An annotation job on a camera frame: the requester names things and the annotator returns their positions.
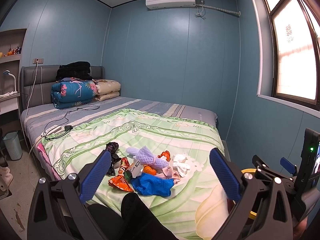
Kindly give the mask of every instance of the small box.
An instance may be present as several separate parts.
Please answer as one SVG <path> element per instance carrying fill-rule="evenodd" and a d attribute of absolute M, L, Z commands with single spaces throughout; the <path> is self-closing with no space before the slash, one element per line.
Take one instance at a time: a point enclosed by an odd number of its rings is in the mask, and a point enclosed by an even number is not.
<path fill-rule="evenodd" d="M 139 160 L 134 160 L 130 167 L 125 171 L 124 177 L 126 180 L 136 178 L 142 174 L 143 165 L 141 165 Z"/>

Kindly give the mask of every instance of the window frame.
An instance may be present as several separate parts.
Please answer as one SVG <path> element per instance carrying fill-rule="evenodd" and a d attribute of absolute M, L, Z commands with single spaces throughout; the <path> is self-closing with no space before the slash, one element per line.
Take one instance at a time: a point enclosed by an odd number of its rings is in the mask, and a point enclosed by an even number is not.
<path fill-rule="evenodd" d="M 292 103 L 296 103 L 302 106 L 306 106 L 308 108 L 320 111 L 320 47 L 319 42 L 316 36 L 316 32 L 313 28 L 313 24 L 310 20 L 310 17 L 305 9 L 304 4 L 302 3 L 302 0 L 297 0 L 300 8 L 305 16 L 306 22 L 308 24 L 308 28 L 311 35 L 312 45 L 315 53 L 316 58 L 316 75 L 317 75 L 317 87 L 316 87 L 316 99 L 308 99 L 308 98 L 302 98 L 287 94 L 281 94 L 277 93 L 277 86 L 278 86 L 278 70 L 279 70 L 279 58 L 278 58 L 278 43 L 277 43 L 277 36 L 276 36 L 276 29 L 274 24 L 274 18 L 275 16 L 281 12 L 281 10 L 290 2 L 291 0 L 279 0 L 279 2 L 276 4 L 276 6 L 270 11 L 269 5 L 267 0 L 264 0 L 265 6 L 267 9 L 269 22 L 271 26 L 271 33 L 272 33 L 272 41 L 273 41 L 273 47 L 274 47 L 274 71 L 273 71 L 273 82 L 272 82 L 272 92 L 271 96 L 274 98 L 279 98 L 282 100 L 286 100 Z"/>

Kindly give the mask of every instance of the air conditioner pipe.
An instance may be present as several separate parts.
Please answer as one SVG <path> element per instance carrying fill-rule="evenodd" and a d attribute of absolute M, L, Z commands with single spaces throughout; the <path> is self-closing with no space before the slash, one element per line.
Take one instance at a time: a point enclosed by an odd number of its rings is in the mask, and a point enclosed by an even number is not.
<path fill-rule="evenodd" d="M 229 10 L 225 10 L 225 9 L 221 9 L 221 8 L 217 8 L 217 7 L 213 7 L 213 6 L 202 5 L 202 4 L 196 4 L 196 6 L 199 6 L 199 7 L 203 6 L 203 8 L 213 9 L 213 10 L 217 10 L 217 11 L 220 11 L 220 12 L 225 12 L 225 13 L 228 13 L 228 14 L 233 14 L 235 16 L 240 17 L 240 11 L 239 12 L 234 12 L 234 11 L 229 11 Z"/>

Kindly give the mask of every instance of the concrete floor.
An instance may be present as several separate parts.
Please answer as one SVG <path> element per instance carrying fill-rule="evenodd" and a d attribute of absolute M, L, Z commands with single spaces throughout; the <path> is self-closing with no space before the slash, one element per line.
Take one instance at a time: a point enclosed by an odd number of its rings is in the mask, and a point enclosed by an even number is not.
<path fill-rule="evenodd" d="M 17 232 L 22 240 L 27 239 L 27 225 L 31 200 L 33 197 L 34 186 L 36 186 L 38 180 L 45 175 L 45 171 L 42 169 L 39 161 L 32 157 L 29 157 L 29 175 L 28 176 L 28 151 L 24 141 L 21 141 L 22 158 L 18 161 L 11 161 L 9 156 L 6 156 L 7 162 L 10 168 L 10 173 L 13 175 L 13 181 L 11 182 L 9 189 L 12 193 L 11 196 L 0 200 L 0 208 L 9 221 L 12 228 Z"/>

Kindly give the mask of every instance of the gray upholstered headboard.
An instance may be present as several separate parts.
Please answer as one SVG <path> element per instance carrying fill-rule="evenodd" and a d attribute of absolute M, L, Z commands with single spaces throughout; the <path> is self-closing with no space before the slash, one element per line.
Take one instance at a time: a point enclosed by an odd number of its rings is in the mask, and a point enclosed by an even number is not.
<path fill-rule="evenodd" d="M 29 107 L 52 103 L 51 86 L 56 82 L 56 75 L 59 67 L 60 65 L 38 65 L 36 83 L 29 102 Z M 27 108 L 35 76 L 35 66 L 21 68 L 19 86 L 23 110 Z M 104 79 L 104 67 L 91 66 L 91 76 L 94 79 Z"/>

